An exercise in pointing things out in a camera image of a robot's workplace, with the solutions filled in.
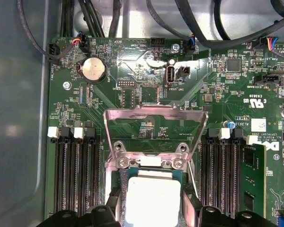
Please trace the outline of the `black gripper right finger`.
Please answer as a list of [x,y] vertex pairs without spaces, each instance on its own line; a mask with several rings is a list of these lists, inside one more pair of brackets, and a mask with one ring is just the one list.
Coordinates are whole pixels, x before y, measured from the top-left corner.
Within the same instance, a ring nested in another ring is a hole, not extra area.
[[240,211],[235,218],[230,218],[219,209],[203,206],[193,189],[182,192],[182,215],[188,227],[275,227],[268,221],[251,211]]

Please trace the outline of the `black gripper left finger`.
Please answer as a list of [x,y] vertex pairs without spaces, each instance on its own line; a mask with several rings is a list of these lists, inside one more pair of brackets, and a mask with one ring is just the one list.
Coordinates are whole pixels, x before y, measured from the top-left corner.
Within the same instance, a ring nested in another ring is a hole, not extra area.
[[124,187],[114,187],[105,205],[91,208],[83,216],[72,210],[61,210],[39,224],[40,227],[121,227]]

